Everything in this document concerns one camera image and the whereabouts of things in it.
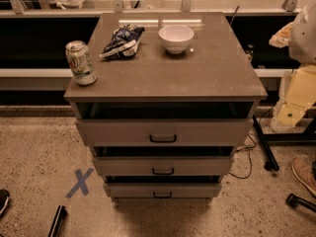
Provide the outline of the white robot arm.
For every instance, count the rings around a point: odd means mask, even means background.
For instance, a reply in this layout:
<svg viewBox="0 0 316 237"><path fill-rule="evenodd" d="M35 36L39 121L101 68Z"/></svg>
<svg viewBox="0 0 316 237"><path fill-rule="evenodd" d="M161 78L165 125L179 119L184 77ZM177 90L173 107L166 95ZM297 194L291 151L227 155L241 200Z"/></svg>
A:
<svg viewBox="0 0 316 237"><path fill-rule="evenodd" d="M289 56L300 63L316 64L316 0L309 0L293 21Z"/></svg>

